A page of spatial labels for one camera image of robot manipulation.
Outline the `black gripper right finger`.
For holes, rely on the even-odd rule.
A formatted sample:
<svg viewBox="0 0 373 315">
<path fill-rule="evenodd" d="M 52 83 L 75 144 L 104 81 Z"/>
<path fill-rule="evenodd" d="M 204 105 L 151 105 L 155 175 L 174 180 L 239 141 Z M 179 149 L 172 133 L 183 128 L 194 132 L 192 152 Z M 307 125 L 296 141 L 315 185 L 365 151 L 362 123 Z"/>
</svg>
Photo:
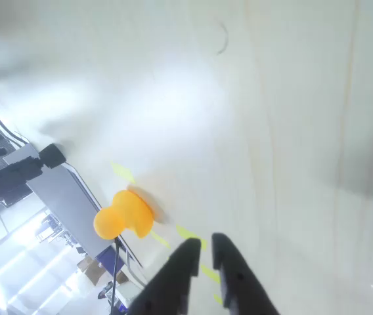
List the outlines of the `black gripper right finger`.
<svg viewBox="0 0 373 315">
<path fill-rule="evenodd" d="M 278 314 L 264 287 L 227 235 L 212 234 L 211 249 L 213 269 L 220 276 L 223 308 L 230 314 Z"/>
</svg>

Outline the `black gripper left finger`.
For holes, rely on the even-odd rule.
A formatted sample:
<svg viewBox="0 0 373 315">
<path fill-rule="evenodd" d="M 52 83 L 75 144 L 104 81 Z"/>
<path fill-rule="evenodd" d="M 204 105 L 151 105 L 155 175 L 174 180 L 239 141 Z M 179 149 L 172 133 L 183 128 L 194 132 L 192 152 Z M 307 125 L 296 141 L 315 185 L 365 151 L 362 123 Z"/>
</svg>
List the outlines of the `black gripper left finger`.
<svg viewBox="0 0 373 315">
<path fill-rule="evenodd" d="M 201 241 L 185 240 L 148 282 L 128 308 L 128 314 L 187 314 L 191 278 L 199 271 Z"/>
</svg>

